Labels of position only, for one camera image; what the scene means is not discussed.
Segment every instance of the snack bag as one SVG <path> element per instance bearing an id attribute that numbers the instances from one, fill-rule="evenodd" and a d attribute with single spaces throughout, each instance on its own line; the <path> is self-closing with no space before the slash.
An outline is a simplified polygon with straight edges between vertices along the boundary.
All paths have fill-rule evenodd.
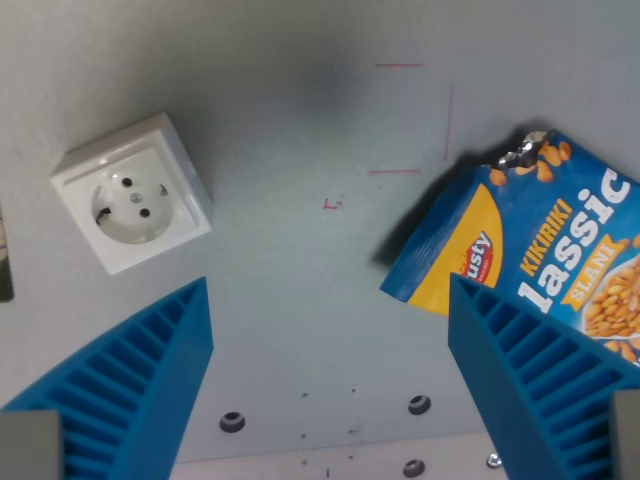
<path id="1" fill-rule="evenodd" d="M 459 175 L 381 289 L 446 315 L 457 273 L 637 363 L 640 185 L 561 133 L 544 138 L 531 167 Z"/>

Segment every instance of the red pen mark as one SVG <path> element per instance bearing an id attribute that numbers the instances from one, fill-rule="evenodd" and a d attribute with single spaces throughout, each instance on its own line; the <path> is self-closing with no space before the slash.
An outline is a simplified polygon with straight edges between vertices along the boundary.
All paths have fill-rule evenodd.
<path id="1" fill-rule="evenodd" d="M 451 144 L 451 126 L 453 125 L 453 100 L 455 98 L 453 83 L 449 85 L 449 113 L 447 114 L 447 136 L 444 144 L 444 161 L 449 160 L 449 145 Z"/>
<path id="2" fill-rule="evenodd" d="M 422 63 L 376 63 L 376 67 L 391 67 L 391 68 L 411 68 L 422 67 Z"/>
<path id="3" fill-rule="evenodd" d="M 397 173 L 415 173 L 420 175 L 422 171 L 419 168 L 412 168 L 407 170 L 370 170 L 369 175 L 385 175 L 385 174 L 397 174 Z"/>
<path id="4" fill-rule="evenodd" d="M 337 210 L 342 206 L 342 202 L 336 202 L 335 205 L 329 205 L 329 199 L 324 199 L 324 205 L 322 206 L 323 210 Z"/>

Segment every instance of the gray surface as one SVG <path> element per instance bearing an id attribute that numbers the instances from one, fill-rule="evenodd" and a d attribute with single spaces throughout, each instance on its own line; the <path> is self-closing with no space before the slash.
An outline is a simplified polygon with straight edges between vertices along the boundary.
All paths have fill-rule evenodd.
<path id="1" fill-rule="evenodd" d="M 0 478 L 62 480 L 62 455 L 58 412 L 0 413 Z"/>
<path id="2" fill-rule="evenodd" d="M 446 320 L 380 293 L 373 258 L 452 159 L 522 122 L 640 177 L 639 13 L 595 0 L 3 2 L 15 299 L 0 306 L 0 402 L 206 275 L 216 348 L 179 459 L 482 431 Z M 375 67 L 387 62 L 425 66 Z M 66 150 L 163 110 L 212 196 L 213 231 L 109 277 L 48 178 Z M 421 393 L 433 407 L 413 417 Z M 232 410 L 247 427 L 223 434 Z"/>
<path id="3" fill-rule="evenodd" d="M 613 394 L 609 417 L 609 439 L 613 456 L 614 480 L 640 478 L 640 390 L 622 390 Z"/>

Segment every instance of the screw hole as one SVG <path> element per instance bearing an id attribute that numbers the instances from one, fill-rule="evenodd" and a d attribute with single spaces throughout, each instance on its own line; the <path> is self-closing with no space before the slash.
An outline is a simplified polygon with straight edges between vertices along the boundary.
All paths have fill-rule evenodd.
<path id="1" fill-rule="evenodd" d="M 498 452 L 493 452 L 491 455 L 487 457 L 487 467 L 489 468 L 500 468 L 502 466 L 502 459 Z"/>
<path id="2" fill-rule="evenodd" d="M 424 473 L 426 466 L 422 460 L 411 460 L 402 469 L 402 474 L 407 478 L 416 478 Z"/>
<path id="3" fill-rule="evenodd" d="M 226 433 L 236 433 L 245 426 L 244 416 L 238 412 L 229 412 L 220 419 L 220 430 Z"/>
<path id="4" fill-rule="evenodd" d="M 408 408 L 411 415 L 423 415 L 431 408 L 431 399 L 426 395 L 417 395 L 409 401 Z"/>

